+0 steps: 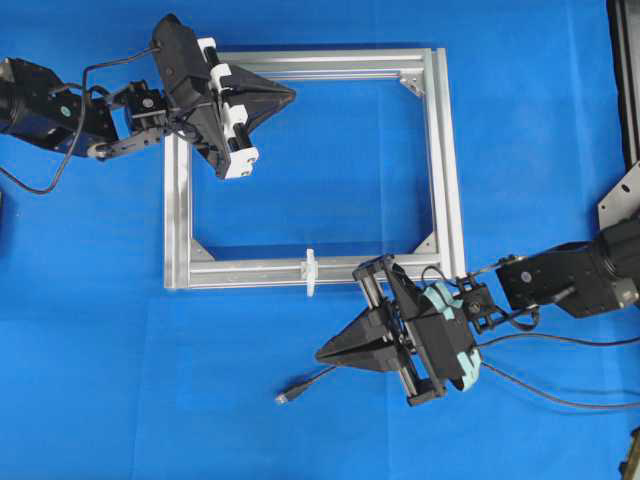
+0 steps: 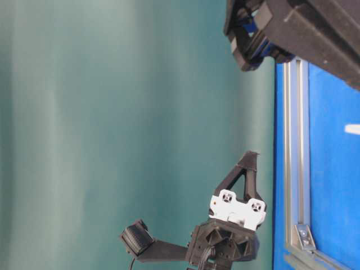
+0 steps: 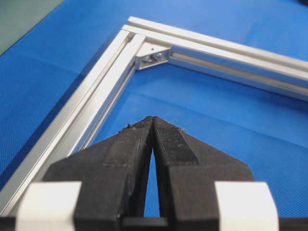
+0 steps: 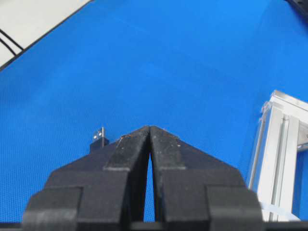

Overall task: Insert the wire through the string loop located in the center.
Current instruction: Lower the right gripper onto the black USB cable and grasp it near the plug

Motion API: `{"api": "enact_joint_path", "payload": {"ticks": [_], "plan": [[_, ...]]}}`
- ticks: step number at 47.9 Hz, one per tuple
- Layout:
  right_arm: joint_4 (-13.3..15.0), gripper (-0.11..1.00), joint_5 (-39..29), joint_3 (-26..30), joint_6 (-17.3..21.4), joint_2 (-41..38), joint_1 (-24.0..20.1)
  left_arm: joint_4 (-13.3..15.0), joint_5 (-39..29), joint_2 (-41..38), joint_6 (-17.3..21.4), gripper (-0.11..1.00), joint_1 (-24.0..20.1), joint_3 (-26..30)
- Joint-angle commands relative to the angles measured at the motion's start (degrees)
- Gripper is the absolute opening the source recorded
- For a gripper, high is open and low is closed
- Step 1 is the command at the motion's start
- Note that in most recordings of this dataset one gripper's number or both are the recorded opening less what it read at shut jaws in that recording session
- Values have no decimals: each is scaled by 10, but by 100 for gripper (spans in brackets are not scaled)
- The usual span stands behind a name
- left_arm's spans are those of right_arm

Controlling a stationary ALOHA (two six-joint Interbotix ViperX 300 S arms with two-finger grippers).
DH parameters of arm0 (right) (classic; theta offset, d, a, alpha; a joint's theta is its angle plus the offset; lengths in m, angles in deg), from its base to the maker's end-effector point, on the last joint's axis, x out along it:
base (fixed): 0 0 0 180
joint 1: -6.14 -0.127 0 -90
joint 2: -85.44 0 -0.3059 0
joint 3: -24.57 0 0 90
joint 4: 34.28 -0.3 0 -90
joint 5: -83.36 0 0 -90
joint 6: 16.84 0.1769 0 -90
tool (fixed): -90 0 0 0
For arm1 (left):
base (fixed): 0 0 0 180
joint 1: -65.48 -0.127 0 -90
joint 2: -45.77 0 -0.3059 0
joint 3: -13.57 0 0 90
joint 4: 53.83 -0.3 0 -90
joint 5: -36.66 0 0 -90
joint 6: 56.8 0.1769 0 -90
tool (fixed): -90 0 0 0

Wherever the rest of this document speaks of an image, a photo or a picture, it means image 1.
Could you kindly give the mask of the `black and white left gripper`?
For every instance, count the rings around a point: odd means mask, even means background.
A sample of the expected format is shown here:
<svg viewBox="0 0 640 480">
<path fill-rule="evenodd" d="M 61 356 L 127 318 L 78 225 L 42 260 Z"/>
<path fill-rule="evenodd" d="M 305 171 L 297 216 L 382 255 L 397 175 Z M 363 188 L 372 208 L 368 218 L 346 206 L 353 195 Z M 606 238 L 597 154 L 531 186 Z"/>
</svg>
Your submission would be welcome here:
<svg viewBox="0 0 640 480">
<path fill-rule="evenodd" d="M 248 176 L 259 158 L 248 133 L 292 103 L 296 92 L 237 65 L 222 63 L 213 40 L 207 40 L 201 50 L 212 65 L 210 87 L 215 105 L 211 110 L 184 111 L 172 107 L 167 98 L 172 125 L 201 152 L 219 178 Z"/>
</svg>

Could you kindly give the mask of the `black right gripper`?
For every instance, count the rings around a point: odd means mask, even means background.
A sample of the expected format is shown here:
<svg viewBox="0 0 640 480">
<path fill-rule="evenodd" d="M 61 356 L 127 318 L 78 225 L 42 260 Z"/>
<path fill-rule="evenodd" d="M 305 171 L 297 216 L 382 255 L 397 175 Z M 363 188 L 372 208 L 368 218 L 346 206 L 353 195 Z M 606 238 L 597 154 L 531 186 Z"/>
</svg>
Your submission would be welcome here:
<svg viewBox="0 0 640 480">
<path fill-rule="evenodd" d="M 445 396 L 451 382 L 436 377 L 414 325 L 426 308 L 420 297 L 430 284 L 418 287 L 392 255 L 361 263 L 353 278 L 369 308 L 327 341 L 315 359 L 338 367 L 396 371 L 411 406 Z"/>
</svg>

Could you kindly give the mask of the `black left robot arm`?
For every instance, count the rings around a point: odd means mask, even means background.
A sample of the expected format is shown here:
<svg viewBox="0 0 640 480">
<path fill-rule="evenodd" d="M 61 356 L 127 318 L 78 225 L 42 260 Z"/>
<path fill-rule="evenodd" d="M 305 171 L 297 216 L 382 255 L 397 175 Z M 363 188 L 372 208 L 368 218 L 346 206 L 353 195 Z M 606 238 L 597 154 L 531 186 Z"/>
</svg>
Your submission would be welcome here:
<svg viewBox="0 0 640 480">
<path fill-rule="evenodd" d="M 44 150 L 105 161 L 174 134 L 194 146 L 221 179 L 252 173 L 259 158 L 250 134 L 296 98 L 294 90 L 219 60 L 212 38 L 198 45 L 212 75 L 208 93 L 181 107 L 169 95 L 131 82 L 116 92 L 64 83 L 19 58 L 1 63 L 1 132 Z"/>
</svg>

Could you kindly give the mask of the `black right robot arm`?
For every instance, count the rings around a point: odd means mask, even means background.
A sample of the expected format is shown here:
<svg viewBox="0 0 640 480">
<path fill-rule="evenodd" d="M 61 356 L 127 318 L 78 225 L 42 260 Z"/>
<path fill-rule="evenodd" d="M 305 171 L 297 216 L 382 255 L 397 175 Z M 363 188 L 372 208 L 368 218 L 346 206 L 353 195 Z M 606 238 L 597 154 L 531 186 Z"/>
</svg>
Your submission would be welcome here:
<svg viewBox="0 0 640 480">
<path fill-rule="evenodd" d="M 391 255 L 352 273 L 367 307 L 320 348 L 317 361 L 333 367 L 401 376 L 407 401 L 443 397 L 446 386 L 470 389 L 481 368 L 475 337 L 508 322 L 529 332 L 544 305 L 574 318 L 623 309 L 639 299 L 639 219 L 602 229 L 591 241 L 556 246 L 492 265 L 511 309 L 499 308 L 488 287 L 470 273 L 417 286 Z"/>
</svg>

